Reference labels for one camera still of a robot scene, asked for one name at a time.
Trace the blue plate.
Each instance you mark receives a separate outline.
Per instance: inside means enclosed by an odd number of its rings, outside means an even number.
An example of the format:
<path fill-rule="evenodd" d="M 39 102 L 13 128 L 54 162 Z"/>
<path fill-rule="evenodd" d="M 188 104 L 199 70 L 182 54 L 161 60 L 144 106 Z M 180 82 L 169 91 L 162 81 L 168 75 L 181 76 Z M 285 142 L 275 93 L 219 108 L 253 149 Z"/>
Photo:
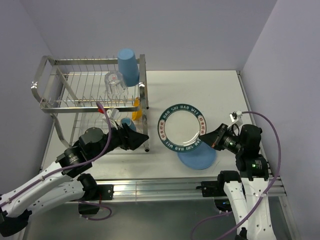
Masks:
<path fill-rule="evenodd" d="M 213 165 L 216 160 L 216 150 L 202 142 L 197 148 L 189 152 L 178 152 L 179 160 L 193 170 L 204 170 Z"/>

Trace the blue mug white inside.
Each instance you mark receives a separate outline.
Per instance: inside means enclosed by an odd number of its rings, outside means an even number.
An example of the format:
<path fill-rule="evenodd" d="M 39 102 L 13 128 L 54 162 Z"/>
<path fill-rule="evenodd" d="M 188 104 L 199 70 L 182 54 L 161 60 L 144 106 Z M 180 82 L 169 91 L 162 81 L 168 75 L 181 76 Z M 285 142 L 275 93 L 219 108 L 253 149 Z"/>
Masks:
<path fill-rule="evenodd" d="M 121 124 L 124 125 L 126 124 L 131 130 L 133 131 L 137 131 L 137 128 L 136 128 L 136 125 L 135 123 L 133 122 L 133 120 L 129 117 L 125 117 L 125 118 L 122 118 L 121 119 Z"/>

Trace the white plate green rim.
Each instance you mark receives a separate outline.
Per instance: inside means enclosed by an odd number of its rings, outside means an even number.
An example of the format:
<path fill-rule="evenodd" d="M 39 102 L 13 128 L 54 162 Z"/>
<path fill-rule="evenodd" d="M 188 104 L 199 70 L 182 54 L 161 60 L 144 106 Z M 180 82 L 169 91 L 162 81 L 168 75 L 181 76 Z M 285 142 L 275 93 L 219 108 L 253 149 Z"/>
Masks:
<path fill-rule="evenodd" d="M 207 123 L 198 108 L 178 103 L 160 115 L 157 133 L 166 148 L 176 153 L 187 153 L 200 146 L 200 136 L 207 133 Z"/>

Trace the clear drinking glass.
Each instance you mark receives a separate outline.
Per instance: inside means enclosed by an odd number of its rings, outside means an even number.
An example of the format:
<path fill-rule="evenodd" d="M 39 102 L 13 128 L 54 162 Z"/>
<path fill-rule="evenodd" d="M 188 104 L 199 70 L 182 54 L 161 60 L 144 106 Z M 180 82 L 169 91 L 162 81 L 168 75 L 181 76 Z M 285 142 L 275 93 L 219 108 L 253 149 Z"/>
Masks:
<path fill-rule="evenodd" d="M 119 71 L 109 71 L 104 77 L 104 83 L 106 95 L 110 98 L 119 97 L 128 92 L 124 77 Z"/>

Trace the tall blue plastic cup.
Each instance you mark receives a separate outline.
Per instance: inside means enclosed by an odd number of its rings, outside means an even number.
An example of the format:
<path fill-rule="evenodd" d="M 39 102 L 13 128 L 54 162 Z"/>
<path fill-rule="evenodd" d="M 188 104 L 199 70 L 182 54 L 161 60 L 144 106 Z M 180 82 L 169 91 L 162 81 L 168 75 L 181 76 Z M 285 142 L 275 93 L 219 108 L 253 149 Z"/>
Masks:
<path fill-rule="evenodd" d="M 117 64 L 118 70 L 128 87 L 133 87 L 139 83 L 140 72 L 135 52 L 132 49 L 121 49 L 117 54 Z"/>

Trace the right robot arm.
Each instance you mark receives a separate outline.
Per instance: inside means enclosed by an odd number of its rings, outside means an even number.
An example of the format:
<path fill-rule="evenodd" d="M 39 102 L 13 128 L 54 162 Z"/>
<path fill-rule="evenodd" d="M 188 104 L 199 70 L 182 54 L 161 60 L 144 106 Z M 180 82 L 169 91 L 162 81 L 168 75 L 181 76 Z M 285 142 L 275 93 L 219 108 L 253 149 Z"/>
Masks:
<path fill-rule="evenodd" d="M 227 125 L 201 135 L 202 142 L 211 148 L 228 150 L 235 155 L 237 170 L 223 170 L 217 178 L 217 191 L 228 197 L 236 222 L 237 240 L 274 240 L 268 191 L 269 179 L 267 160 L 260 153 L 262 129 L 245 124 L 239 135 Z"/>

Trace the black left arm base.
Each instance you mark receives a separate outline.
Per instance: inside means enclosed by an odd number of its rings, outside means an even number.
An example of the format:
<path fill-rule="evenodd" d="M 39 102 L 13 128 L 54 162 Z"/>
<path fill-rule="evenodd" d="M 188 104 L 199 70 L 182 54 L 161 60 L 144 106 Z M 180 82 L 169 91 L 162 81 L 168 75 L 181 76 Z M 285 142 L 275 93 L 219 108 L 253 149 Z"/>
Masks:
<path fill-rule="evenodd" d="M 98 205 L 101 205 L 103 200 L 112 200 L 113 194 L 113 184 L 99 184 L 94 189 L 86 191 L 80 200 L 83 202 L 98 201 Z M 78 204 L 79 214 L 86 217 L 93 217 L 101 209 L 102 207 L 100 206 L 93 206 L 81 202 Z"/>

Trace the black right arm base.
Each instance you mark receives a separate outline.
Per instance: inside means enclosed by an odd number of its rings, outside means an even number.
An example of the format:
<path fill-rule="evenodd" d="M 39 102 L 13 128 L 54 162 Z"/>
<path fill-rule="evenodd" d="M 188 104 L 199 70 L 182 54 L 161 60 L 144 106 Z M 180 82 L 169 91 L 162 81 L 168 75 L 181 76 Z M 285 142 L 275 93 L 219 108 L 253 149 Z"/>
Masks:
<path fill-rule="evenodd" d="M 214 204 L 219 211 L 232 211 L 231 203 L 217 180 L 202 181 L 195 189 L 200 190 L 204 198 L 213 198 Z"/>

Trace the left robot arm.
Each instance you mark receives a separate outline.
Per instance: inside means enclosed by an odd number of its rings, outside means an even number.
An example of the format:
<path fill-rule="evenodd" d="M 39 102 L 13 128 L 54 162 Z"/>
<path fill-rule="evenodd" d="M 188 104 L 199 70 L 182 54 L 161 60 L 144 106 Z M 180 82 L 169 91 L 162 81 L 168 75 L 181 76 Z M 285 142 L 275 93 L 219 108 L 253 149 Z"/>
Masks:
<path fill-rule="evenodd" d="M 0 234 L 12 236 L 38 214 L 69 201 L 96 197 L 98 185 L 86 170 L 92 162 L 116 148 L 135 150 L 149 139 L 123 124 L 108 133 L 91 127 L 60 154 L 48 168 L 22 186 L 0 197 Z"/>

